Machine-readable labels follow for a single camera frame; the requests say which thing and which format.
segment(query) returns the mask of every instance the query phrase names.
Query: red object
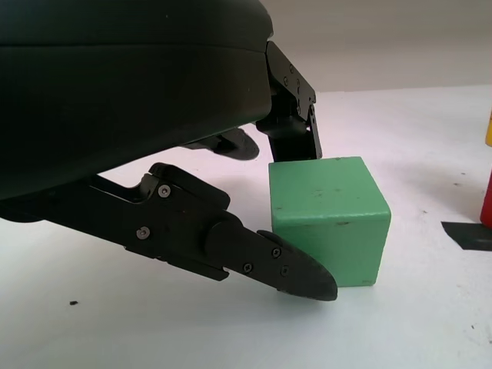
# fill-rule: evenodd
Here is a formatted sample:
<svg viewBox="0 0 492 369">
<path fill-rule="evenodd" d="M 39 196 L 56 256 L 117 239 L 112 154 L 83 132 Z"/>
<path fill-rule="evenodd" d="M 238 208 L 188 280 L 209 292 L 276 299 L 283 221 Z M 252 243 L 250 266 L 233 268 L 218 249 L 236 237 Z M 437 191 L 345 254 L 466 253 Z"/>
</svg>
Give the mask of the red object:
<svg viewBox="0 0 492 369">
<path fill-rule="evenodd" d="M 487 186 L 480 221 L 483 225 L 492 228 L 492 173 L 490 173 L 489 185 Z"/>
</svg>

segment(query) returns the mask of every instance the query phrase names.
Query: white table surface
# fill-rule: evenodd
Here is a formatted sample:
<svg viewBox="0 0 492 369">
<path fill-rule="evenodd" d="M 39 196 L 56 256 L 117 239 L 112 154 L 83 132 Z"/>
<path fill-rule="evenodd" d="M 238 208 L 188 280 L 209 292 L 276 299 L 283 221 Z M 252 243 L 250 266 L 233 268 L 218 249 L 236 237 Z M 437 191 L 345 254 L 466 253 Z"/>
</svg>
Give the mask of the white table surface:
<svg viewBox="0 0 492 369">
<path fill-rule="evenodd" d="M 333 303 L 237 274 L 210 281 L 48 222 L 0 221 L 0 367 L 491 369 L 492 253 L 462 251 L 440 225 L 478 219 L 491 106 L 492 86 L 318 94 L 324 156 L 362 156 L 393 212 L 376 285 Z M 268 141 L 247 130 L 255 161 L 174 149 L 106 176 L 134 185 L 172 163 L 269 229 Z"/>
</svg>

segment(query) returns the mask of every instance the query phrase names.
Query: white wall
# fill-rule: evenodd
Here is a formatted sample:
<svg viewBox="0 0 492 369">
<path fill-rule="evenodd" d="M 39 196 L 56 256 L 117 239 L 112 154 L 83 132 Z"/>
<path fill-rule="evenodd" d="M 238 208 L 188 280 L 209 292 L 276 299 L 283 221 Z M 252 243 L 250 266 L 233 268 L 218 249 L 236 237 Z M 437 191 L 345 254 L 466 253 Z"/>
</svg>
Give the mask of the white wall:
<svg viewBox="0 0 492 369">
<path fill-rule="evenodd" d="M 492 82 L 492 0 L 262 0 L 318 91 Z"/>
</svg>

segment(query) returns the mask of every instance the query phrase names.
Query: yellow object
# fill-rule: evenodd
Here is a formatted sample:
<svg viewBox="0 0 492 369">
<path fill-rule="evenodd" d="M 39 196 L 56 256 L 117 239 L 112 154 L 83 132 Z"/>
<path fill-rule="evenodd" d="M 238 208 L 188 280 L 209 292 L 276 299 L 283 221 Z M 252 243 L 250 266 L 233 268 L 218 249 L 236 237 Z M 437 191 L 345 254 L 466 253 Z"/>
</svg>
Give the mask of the yellow object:
<svg viewBox="0 0 492 369">
<path fill-rule="evenodd" d="M 487 137 L 485 138 L 485 143 L 492 146 L 492 113 L 490 114 L 489 128 L 487 129 Z"/>
</svg>

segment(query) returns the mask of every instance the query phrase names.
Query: green wooden block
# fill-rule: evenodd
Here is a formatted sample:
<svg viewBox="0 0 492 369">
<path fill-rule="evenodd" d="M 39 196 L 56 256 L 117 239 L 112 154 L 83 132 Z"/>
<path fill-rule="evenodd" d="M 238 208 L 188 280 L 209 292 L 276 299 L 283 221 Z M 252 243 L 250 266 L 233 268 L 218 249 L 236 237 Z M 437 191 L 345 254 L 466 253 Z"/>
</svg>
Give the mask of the green wooden block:
<svg viewBox="0 0 492 369">
<path fill-rule="evenodd" d="M 376 282 L 391 212 L 361 158 L 272 163 L 274 233 L 307 252 L 339 287 Z"/>
</svg>

